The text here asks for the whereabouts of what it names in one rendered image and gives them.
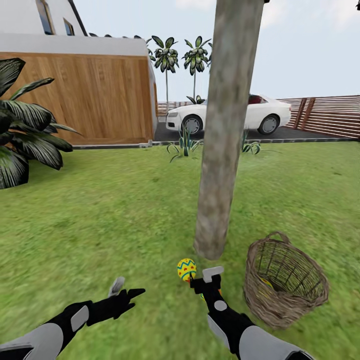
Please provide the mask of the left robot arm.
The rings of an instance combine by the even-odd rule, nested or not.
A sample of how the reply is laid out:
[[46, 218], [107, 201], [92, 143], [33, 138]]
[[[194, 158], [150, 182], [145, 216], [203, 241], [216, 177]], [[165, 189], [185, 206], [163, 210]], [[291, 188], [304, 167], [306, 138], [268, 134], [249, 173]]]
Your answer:
[[118, 319], [136, 304], [131, 299], [145, 289], [123, 289], [125, 278], [117, 277], [111, 285], [107, 299], [91, 300], [67, 307], [64, 312], [33, 331], [0, 345], [0, 360], [55, 360], [76, 333], [105, 320]]

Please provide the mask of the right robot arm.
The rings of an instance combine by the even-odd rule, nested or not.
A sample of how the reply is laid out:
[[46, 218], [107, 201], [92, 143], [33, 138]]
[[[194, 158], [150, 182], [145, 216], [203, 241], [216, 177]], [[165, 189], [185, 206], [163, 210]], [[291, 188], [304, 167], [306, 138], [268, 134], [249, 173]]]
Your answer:
[[210, 329], [238, 360], [316, 360], [304, 349], [258, 327], [245, 314], [228, 306], [220, 294], [222, 266], [206, 268], [203, 278], [190, 277], [190, 286], [207, 303]]

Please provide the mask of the wicker basket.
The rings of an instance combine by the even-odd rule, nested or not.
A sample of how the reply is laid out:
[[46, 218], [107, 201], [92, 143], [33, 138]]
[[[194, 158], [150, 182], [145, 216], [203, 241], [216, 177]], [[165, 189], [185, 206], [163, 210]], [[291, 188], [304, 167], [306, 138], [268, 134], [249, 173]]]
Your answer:
[[[270, 236], [276, 234], [279, 234], [282, 240], [270, 238]], [[286, 272], [290, 272], [284, 280], [286, 284], [288, 284], [289, 280], [294, 275], [298, 284], [292, 291], [287, 291], [286, 284], [278, 284], [276, 282], [278, 278], [276, 276], [272, 277], [269, 274], [266, 279], [276, 288], [272, 289], [265, 283], [264, 280], [262, 280], [265, 273], [263, 271], [260, 272], [255, 268], [257, 254], [259, 254], [259, 259], [263, 260], [263, 257], [266, 254], [266, 244], [270, 243], [273, 244], [272, 250], [269, 253], [271, 258], [275, 256], [278, 245], [285, 247], [285, 252], [281, 261], [276, 257], [273, 259], [273, 265], [275, 267], [278, 266], [276, 271], [277, 276], [281, 273], [282, 268]], [[261, 248], [261, 250], [258, 253], [259, 248]], [[291, 252], [290, 250], [299, 254], [297, 257], [298, 259], [295, 259], [295, 256], [293, 255], [288, 256]], [[248, 253], [246, 256], [247, 260], [245, 266], [243, 297], [249, 309], [264, 326], [268, 326], [274, 330], [286, 331], [296, 322], [299, 322], [301, 318], [313, 312], [316, 308], [322, 306], [329, 300], [330, 284], [321, 267], [308, 254], [299, 250], [294, 245], [291, 245], [289, 237], [282, 233], [282, 231], [272, 231], [265, 238], [263, 237], [253, 241], [248, 247]], [[299, 265], [300, 263], [304, 264], [304, 261], [302, 260], [303, 258], [312, 265], [307, 271], [304, 271], [304, 268]], [[291, 265], [293, 266], [291, 267]], [[299, 274], [295, 272], [296, 269], [302, 275], [301, 278], [299, 278]], [[301, 292], [302, 294], [297, 293], [301, 286], [303, 287], [305, 285], [305, 281], [309, 279], [313, 270], [317, 275], [319, 275], [319, 279], [317, 281], [314, 279], [311, 281], [313, 285], [312, 287], [309, 286], [307, 288], [307, 292], [303, 290]], [[265, 291], [263, 296], [264, 299], [261, 297], [263, 290]], [[266, 294], [270, 299], [266, 298]], [[311, 296], [312, 294], [314, 295]]]

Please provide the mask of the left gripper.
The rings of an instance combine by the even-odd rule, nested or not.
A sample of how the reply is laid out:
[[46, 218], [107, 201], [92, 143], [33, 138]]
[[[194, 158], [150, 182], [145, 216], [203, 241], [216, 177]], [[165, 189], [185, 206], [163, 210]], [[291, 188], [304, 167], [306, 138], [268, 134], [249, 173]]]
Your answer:
[[128, 292], [123, 289], [117, 296], [102, 300], [103, 318], [102, 322], [113, 318], [118, 319], [122, 313], [132, 309], [136, 304], [130, 303], [131, 299], [145, 292], [145, 289], [130, 289]]

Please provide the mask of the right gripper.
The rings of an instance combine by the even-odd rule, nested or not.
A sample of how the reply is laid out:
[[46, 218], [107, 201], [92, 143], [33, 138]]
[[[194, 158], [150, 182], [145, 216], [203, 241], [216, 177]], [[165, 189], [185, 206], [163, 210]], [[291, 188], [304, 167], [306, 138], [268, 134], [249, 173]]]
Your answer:
[[190, 286], [194, 288], [195, 293], [197, 295], [201, 294], [205, 298], [210, 290], [220, 291], [221, 289], [220, 275], [212, 275], [211, 279], [211, 282], [205, 282], [203, 278], [193, 279], [193, 277], [190, 277], [189, 282]]

